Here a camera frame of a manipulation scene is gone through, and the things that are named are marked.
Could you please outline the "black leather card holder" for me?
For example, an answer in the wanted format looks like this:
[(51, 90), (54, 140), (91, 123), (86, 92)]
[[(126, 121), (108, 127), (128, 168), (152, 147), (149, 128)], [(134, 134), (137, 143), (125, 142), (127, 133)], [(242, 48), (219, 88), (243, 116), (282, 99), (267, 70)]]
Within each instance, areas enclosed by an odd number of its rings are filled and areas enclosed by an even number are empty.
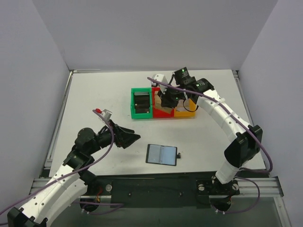
[(145, 162), (156, 165), (176, 166), (181, 154), (177, 147), (156, 144), (147, 145)]

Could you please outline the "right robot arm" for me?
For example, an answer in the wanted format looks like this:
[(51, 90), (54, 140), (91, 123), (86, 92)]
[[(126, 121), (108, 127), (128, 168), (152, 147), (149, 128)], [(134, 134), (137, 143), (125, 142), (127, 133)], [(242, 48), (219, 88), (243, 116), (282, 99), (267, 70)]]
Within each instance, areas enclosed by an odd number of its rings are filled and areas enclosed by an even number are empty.
[(206, 111), (228, 137), (231, 143), (224, 151), (225, 160), (211, 182), (214, 192), (223, 193), (240, 169), (259, 153), (262, 129), (241, 119), (207, 79), (197, 80), (190, 76), (187, 68), (173, 72), (170, 80), (162, 74), (155, 75), (154, 80), (160, 87), (158, 96), (162, 107), (174, 109), (180, 100), (191, 100), (197, 108)]

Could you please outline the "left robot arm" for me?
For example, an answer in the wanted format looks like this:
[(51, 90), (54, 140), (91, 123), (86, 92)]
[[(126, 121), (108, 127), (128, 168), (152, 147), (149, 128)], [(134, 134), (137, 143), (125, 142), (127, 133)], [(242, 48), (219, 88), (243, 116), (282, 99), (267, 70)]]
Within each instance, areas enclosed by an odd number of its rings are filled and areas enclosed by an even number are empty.
[(128, 148), (140, 135), (120, 127), (112, 120), (98, 132), (83, 128), (70, 153), (51, 180), (37, 190), (20, 208), (7, 213), (10, 227), (49, 227), (55, 219), (79, 196), (91, 195), (97, 190), (96, 176), (89, 171), (95, 162), (93, 154), (102, 148)]

